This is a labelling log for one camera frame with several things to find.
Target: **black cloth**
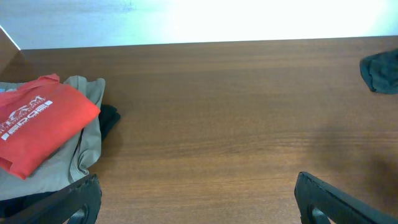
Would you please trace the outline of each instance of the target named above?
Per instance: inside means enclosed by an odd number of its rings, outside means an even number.
[[[371,91],[398,93],[398,49],[368,56],[361,60],[359,66]]]
[[[45,192],[0,201],[0,218],[8,218],[13,216],[23,209],[33,205],[34,203],[52,195],[53,193],[54,192]]]
[[[98,115],[99,129],[101,130],[101,138],[104,141],[113,126],[120,120],[118,109],[111,105],[101,105],[101,112]]]

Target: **red fabric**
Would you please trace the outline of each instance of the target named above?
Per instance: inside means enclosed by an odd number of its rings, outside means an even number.
[[[26,179],[99,113],[56,74],[0,93],[0,167]]]

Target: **wooden table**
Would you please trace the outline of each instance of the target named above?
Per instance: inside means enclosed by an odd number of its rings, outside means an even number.
[[[98,223],[299,223],[301,170],[398,217],[398,96],[359,60],[398,37],[22,51],[0,76],[105,78],[122,120]]]

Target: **gray cloth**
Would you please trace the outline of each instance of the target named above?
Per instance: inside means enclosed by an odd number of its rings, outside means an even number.
[[[96,106],[100,107],[105,89],[102,78],[87,82],[84,77],[74,76],[65,83],[82,92]],[[0,88],[8,90],[23,83],[1,83]],[[0,200],[31,194],[60,190],[88,174],[87,168],[101,155],[101,131],[98,117],[83,131],[74,135],[26,180],[15,177],[0,168]]]

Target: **light blue floor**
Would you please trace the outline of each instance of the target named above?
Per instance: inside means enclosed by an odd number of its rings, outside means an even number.
[[[398,0],[3,0],[22,49],[398,35]]]

